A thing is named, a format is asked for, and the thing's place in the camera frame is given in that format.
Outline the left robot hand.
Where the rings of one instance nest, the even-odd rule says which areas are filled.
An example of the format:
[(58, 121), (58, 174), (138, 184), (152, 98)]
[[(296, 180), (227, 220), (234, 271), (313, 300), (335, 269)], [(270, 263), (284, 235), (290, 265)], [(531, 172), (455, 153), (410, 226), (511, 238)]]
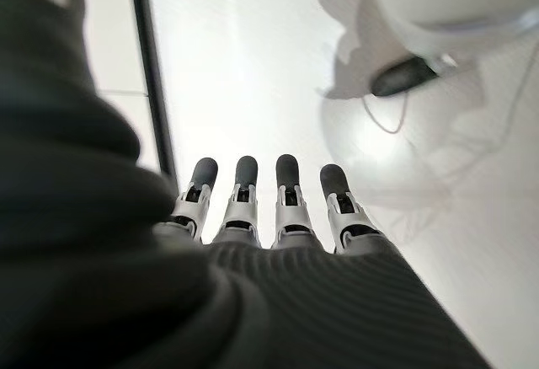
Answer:
[(97, 94), (84, 0), (1, 0), (4, 368), (484, 368), (487, 362), (322, 169), (337, 245), (234, 222), (208, 245), (137, 163)]

